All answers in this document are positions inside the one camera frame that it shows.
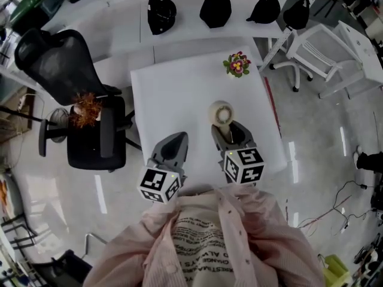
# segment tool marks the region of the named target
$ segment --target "shirt button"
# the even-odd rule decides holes
[[[166,272],[168,272],[169,274],[176,273],[177,272],[176,265],[167,265],[166,266]]]

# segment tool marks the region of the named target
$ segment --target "white floor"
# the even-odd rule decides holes
[[[380,149],[373,112],[381,135],[383,93],[377,90],[348,100],[345,91],[340,91],[321,100],[317,94],[325,85],[319,77],[315,76],[310,83],[302,77],[300,92],[293,93],[292,69],[267,69],[262,74],[272,89],[282,141],[290,161],[284,171],[257,186],[275,194],[283,212],[287,207],[288,223],[297,226],[306,218],[326,213],[334,204],[337,190],[346,181],[355,179],[373,185],[375,176],[372,172],[357,172],[352,153],[358,144],[368,154]],[[131,90],[125,91],[125,98],[129,112]],[[46,116],[58,107],[50,96],[43,95],[43,99],[45,107],[41,112],[42,102],[36,98],[36,116]],[[139,168],[144,164],[142,154],[136,149],[127,145],[126,165],[113,173],[78,170],[68,165],[66,141],[61,144],[49,141],[47,156],[40,157],[38,132],[39,123],[33,123],[30,132],[4,145],[11,162],[17,163],[13,173],[31,226],[42,233],[37,245],[27,249],[35,261],[48,261],[67,249],[82,256],[86,233],[111,240],[129,224],[137,222],[140,213],[151,205],[135,188]],[[136,129],[129,135],[138,141]],[[350,184],[339,194],[338,202],[352,194],[342,205],[345,215],[360,215],[369,210],[371,193],[371,188],[361,190]],[[315,251],[323,255],[338,254],[352,270],[353,256],[378,231],[377,219],[369,212],[365,220],[351,218],[344,231],[341,230],[343,224],[344,218],[333,211],[302,231]],[[101,249],[100,243],[91,240],[90,255],[86,259],[93,263]]]

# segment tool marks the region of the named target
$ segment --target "black bag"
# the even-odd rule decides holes
[[[283,13],[283,20],[289,29],[300,30],[306,27],[310,15],[310,1],[299,0]]]
[[[259,0],[247,22],[272,23],[281,13],[278,0]]]
[[[149,0],[148,23],[153,35],[166,32],[175,23],[177,9],[171,0]]]
[[[230,0],[205,0],[199,17],[212,29],[224,26],[231,14]]]

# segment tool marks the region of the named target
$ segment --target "pink shirt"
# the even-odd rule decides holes
[[[314,251],[287,225],[273,195],[239,185],[214,192],[234,286],[324,286]],[[171,236],[180,211],[176,199],[153,204],[107,244],[83,286],[187,287]]]

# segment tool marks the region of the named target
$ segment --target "white desk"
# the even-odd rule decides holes
[[[189,135],[184,165],[188,178],[183,190],[203,184],[227,184],[218,164],[221,157],[208,119],[208,108],[217,100],[229,102],[234,108],[235,120],[253,134],[267,162],[268,173],[287,166],[278,126],[256,65],[250,67],[249,75],[240,79],[230,79],[222,65],[230,53],[237,51],[243,51],[254,60],[249,47],[237,47],[131,72],[144,161],[150,158],[156,143],[168,135],[180,131]]]
[[[366,92],[383,84],[383,69],[371,41],[366,36],[341,21],[339,21],[339,24],[334,29],[334,33],[358,55],[359,59],[362,61],[362,66],[360,69],[355,69],[353,65],[354,69],[339,70],[343,81],[325,89],[320,93],[319,97],[322,99],[330,96],[362,79],[364,80],[363,84],[366,85],[366,89],[357,94]],[[350,99],[354,96],[355,94],[349,94]]]

